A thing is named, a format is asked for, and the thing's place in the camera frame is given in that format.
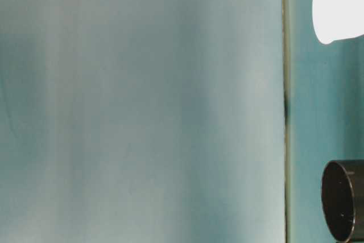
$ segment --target black pipe end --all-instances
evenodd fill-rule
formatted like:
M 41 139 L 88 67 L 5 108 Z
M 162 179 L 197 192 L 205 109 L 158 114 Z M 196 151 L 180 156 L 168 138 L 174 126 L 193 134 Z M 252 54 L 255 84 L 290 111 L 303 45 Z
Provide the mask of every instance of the black pipe end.
M 354 195 L 348 174 L 338 162 L 331 161 L 326 165 L 321 200 L 331 234 L 338 242 L 348 242 L 355 225 Z

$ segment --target frosted glass panel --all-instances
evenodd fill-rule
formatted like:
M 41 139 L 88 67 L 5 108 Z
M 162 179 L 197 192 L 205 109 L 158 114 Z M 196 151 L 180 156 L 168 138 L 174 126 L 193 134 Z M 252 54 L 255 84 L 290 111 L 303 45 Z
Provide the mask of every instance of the frosted glass panel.
M 1 0 L 1 242 L 283 242 L 281 0 Z

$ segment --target light bulb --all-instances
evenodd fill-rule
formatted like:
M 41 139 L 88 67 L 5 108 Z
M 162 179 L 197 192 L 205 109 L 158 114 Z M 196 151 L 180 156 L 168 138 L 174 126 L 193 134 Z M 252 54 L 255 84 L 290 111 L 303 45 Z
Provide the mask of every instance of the light bulb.
M 313 0 L 313 28 L 323 44 L 364 34 L 363 0 Z

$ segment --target black cylindrical object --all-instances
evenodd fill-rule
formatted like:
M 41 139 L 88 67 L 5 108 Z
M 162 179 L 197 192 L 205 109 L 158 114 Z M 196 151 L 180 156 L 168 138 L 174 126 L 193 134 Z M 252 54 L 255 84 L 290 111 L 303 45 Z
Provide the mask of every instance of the black cylindrical object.
M 332 160 L 322 175 L 326 223 L 338 242 L 364 239 L 364 160 Z

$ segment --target teal surface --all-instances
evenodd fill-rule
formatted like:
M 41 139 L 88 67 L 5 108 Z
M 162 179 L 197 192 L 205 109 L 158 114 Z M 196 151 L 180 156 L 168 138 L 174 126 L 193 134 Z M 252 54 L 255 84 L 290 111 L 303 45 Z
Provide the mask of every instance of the teal surface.
M 363 38 L 321 44 L 312 0 L 285 0 L 289 242 L 334 242 L 320 184 L 332 159 L 363 158 Z
M 0 242 L 284 241 L 281 0 L 0 4 Z

